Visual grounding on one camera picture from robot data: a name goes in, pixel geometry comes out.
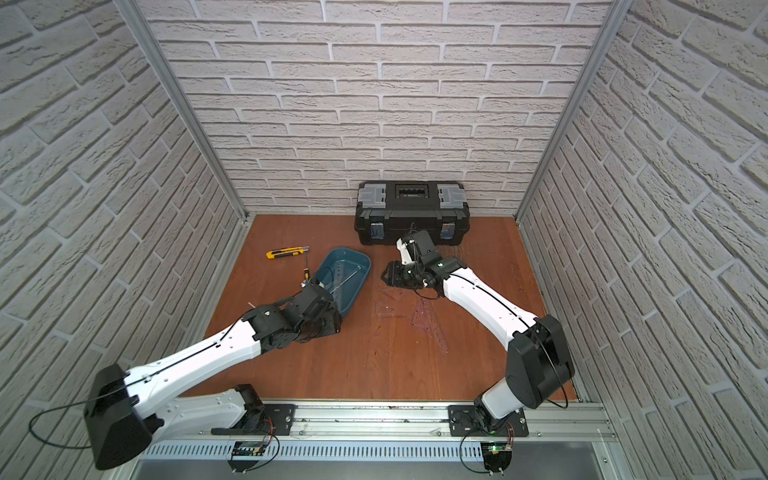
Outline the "teal plastic storage tray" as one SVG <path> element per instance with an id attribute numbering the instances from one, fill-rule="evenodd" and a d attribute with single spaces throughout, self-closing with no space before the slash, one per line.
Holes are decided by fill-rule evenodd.
<path id="1" fill-rule="evenodd" d="M 328 253 L 313 278 L 331 294 L 340 315 L 345 317 L 360 294 L 371 266 L 366 254 L 338 247 Z"/>

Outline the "clear set square triangle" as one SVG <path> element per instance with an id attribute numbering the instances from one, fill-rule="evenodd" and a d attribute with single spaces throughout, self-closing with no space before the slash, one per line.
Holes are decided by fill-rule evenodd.
<path id="1" fill-rule="evenodd" d="M 409 304 L 402 298 L 385 298 L 375 305 L 375 315 L 380 319 L 406 318 L 410 312 Z"/>

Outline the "clear stencil ruler with holes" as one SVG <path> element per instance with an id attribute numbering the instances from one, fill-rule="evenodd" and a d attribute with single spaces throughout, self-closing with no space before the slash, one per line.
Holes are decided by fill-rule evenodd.
<path id="1" fill-rule="evenodd" d="M 337 260 L 333 264 L 333 288 L 337 288 L 343 283 L 345 275 L 347 273 L 346 262 L 344 260 Z"/>

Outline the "long clear straight ruler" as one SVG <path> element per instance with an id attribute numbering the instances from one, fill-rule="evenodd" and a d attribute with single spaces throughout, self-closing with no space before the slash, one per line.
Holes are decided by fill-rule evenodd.
<path id="1" fill-rule="evenodd" d="M 333 286 L 332 289 L 329 291 L 329 293 L 334 294 L 337 290 L 342 288 L 349 280 L 355 277 L 359 272 L 360 272 L 359 268 L 353 271 L 351 274 L 345 277 L 338 285 Z"/>

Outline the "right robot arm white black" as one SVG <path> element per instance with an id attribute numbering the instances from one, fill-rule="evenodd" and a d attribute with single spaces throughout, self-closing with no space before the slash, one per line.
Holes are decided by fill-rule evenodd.
<path id="1" fill-rule="evenodd" d="M 551 315 L 539 317 L 504 298 L 462 260 L 444 257 L 425 230 L 397 240 L 401 258 L 381 279 L 418 292 L 432 289 L 478 320 L 507 352 L 504 377 L 474 401 L 474 421 L 490 432 L 522 408 L 538 408 L 572 379 L 575 366 L 564 329 Z"/>

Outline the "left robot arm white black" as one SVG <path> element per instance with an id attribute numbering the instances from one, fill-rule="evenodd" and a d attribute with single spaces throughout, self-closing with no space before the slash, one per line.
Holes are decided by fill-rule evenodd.
<path id="1" fill-rule="evenodd" d="M 85 448 L 96 469 L 113 469 L 146 450 L 169 427 L 161 411 L 180 394 L 269 351 L 339 333 L 351 306 L 340 288 L 311 280 L 297 294 L 254 307 L 175 354 L 128 371 L 117 364 L 103 368 L 80 403 L 89 438 Z"/>

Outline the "black plastic toolbox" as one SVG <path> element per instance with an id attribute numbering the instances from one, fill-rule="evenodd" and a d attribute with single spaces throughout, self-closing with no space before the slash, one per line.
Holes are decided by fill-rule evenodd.
<path id="1" fill-rule="evenodd" d="M 459 245 L 470 230 L 465 188 L 455 181 L 362 182 L 354 229 L 363 245 L 393 245 L 420 230 L 436 245 Z"/>

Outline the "yellow utility knife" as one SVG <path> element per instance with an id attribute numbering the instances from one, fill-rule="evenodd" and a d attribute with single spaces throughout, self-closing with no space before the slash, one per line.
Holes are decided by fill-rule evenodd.
<path id="1" fill-rule="evenodd" d="M 266 252 L 266 258 L 273 260 L 278 258 L 300 256 L 310 251 L 309 246 L 284 247 Z"/>

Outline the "left controller board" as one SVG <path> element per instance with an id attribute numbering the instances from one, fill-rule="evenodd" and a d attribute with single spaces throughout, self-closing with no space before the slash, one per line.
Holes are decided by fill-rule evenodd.
<path id="1" fill-rule="evenodd" d="M 228 465 L 233 473 L 248 473 L 267 465 L 272 457 L 263 442 L 237 441 L 231 451 Z"/>

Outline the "controller board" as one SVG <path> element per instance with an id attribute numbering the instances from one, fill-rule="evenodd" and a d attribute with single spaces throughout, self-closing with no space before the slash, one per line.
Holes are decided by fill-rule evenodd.
<path id="1" fill-rule="evenodd" d="M 509 443 L 480 444 L 482 457 L 482 473 L 488 475 L 505 475 L 513 458 L 513 446 Z"/>
<path id="2" fill-rule="evenodd" d="M 263 442 L 237 441 L 231 451 L 228 465 L 233 473 L 248 473 L 267 465 L 272 457 Z"/>

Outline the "right controller board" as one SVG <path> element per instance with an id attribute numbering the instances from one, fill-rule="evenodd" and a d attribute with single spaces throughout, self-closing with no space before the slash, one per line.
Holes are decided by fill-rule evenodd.
<path id="1" fill-rule="evenodd" d="M 488 475 L 505 475 L 513 458 L 513 446 L 509 443 L 480 444 L 482 457 L 482 473 Z"/>

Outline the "small yellow-handled screwdriver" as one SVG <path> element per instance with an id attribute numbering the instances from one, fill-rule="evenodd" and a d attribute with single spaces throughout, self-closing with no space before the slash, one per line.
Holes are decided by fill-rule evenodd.
<path id="1" fill-rule="evenodd" d="M 309 253 L 308 251 L 305 251 L 305 252 L 303 253 L 303 256 L 304 256 L 304 269 L 303 269 L 303 277 L 304 277 L 304 281 L 303 281 L 303 284 L 304 284 L 304 285 L 305 285 L 305 284 L 306 284 L 306 283 L 309 281 L 309 279 L 310 279 L 310 269 L 309 269 L 308 253 Z"/>

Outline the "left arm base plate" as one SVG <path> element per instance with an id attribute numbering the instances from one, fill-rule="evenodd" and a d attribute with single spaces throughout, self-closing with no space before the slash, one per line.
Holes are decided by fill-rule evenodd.
<path id="1" fill-rule="evenodd" d="M 213 428 L 212 435 L 288 436 L 297 406 L 295 404 L 264 404 L 248 409 L 243 417 L 229 428 Z"/>

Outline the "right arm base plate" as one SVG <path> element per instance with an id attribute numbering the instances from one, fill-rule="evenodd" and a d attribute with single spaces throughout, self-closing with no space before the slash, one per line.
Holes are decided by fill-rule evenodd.
<path id="1" fill-rule="evenodd" d="M 482 406 L 454 404 L 447 407 L 450 434 L 452 437 L 490 436 L 525 438 L 529 435 L 527 419 L 522 410 L 512 411 L 496 419 Z"/>

